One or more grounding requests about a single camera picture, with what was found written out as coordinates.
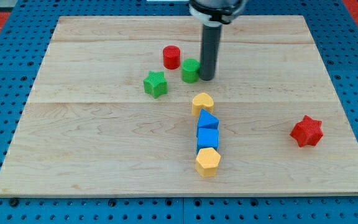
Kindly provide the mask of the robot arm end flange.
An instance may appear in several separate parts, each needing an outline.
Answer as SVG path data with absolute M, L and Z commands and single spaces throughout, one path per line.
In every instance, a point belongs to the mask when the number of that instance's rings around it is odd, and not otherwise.
M 245 10 L 249 0 L 189 0 L 189 12 L 204 25 L 230 24 Z

